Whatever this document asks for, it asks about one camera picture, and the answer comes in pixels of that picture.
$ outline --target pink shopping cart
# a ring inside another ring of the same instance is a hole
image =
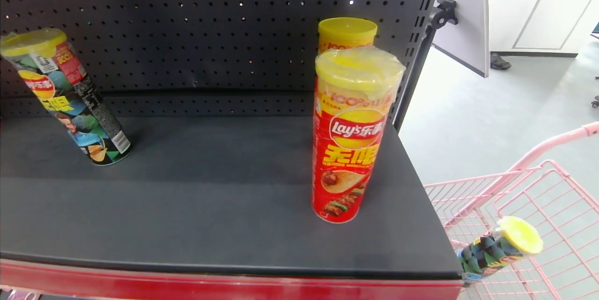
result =
[[[460,299],[599,299],[599,204],[556,162],[531,166],[556,145],[595,134],[599,121],[541,142],[505,173],[425,186],[456,250],[507,215],[528,221],[545,244],[534,258],[465,288]]]

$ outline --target red chip can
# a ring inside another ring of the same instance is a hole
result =
[[[405,69],[372,46],[316,58],[312,207],[325,221],[357,215]]]

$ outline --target barcode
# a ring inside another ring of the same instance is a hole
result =
[[[119,153],[126,152],[126,150],[129,149],[129,146],[131,146],[131,142],[129,142],[122,130],[112,138],[112,141]]]
[[[79,64],[79,67],[77,67],[77,70],[79,71],[79,74],[81,74],[81,77],[83,78],[88,72],[85,70],[85,68],[83,68],[83,65]]]
[[[31,58],[34,63],[36,63],[37,67],[44,74],[48,74],[49,72],[53,72],[58,70],[58,66],[54,61],[50,58],[45,58],[39,55],[38,53],[30,53]]]

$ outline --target barbecue skewer image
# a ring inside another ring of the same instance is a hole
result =
[[[323,211],[337,217],[342,215],[344,212],[351,209],[357,199],[364,194],[364,189],[364,185],[351,189],[349,193],[346,193],[332,202],[328,202]]]

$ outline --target shoe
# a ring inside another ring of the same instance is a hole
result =
[[[490,54],[490,67],[494,70],[507,70],[511,67],[511,63],[503,60],[497,53]]]

